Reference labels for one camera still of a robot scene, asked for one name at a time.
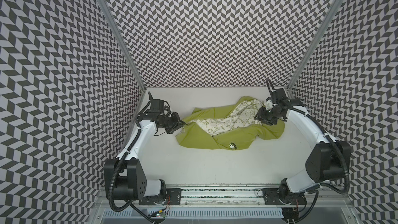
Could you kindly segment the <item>lime green zip jacket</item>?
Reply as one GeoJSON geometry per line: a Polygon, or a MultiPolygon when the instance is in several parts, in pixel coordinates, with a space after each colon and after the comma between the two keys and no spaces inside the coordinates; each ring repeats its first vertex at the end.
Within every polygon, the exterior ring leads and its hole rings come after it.
{"type": "Polygon", "coordinates": [[[176,140],[185,148],[235,151],[249,148],[256,138],[278,139],[285,130],[283,121],[267,125],[254,120],[263,103],[243,96],[233,105],[195,108],[183,119],[186,125],[179,130],[176,140]]]}

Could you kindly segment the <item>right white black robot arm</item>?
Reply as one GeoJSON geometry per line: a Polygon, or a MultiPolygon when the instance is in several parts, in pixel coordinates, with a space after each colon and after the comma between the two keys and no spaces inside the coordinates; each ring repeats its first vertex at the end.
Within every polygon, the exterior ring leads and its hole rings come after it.
{"type": "Polygon", "coordinates": [[[320,187],[329,188],[340,195],[349,192],[350,145],[339,141],[323,128],[301,101],[284,99],[272,103],[271,107],[262,106],[255,120],[268,125],[289,120],[312,148],[305,168],[281,181],[277,193],[282,204],[290,204],[304,193],[314,192],[320,187]]]}

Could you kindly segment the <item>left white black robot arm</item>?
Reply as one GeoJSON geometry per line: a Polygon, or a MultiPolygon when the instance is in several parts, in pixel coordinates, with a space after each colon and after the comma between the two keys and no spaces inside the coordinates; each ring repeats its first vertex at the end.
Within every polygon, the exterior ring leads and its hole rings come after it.
{"type": "Polygon", "coordinates": [[[149,99],[134,120],[135,127],[125,147],[115,159],[104,165],[106,197],[110,201],[137,201],[143,198],[165,198],[165,182],[148,179],[140,162],[144,145],[157,135],[159,129],[173,134],[185,125],[179,115],[171,110],[167,101],[149,99]]]}

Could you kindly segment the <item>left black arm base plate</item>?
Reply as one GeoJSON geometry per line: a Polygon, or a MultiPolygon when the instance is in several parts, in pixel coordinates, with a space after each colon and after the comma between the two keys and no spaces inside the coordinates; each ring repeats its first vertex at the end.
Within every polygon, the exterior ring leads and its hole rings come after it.
{"type": "Polygon", "coordinates": [[[139,201],[139,205],[148,206],[167,206],[180,205],[181,202],[181,188],[167,188],[165,191],[157,196],[144,197],[139,201]]]}

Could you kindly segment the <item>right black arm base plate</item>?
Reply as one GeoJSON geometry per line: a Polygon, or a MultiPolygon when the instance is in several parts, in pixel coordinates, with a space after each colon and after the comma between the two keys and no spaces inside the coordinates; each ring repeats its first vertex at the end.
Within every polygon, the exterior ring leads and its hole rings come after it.
{"type": "Polygon", "coordinates": [[[262,198],[266,205],[306,205],[307,200],[303,193],[291,193],[289,190],[277,188],[261,189],[262,198]]]}

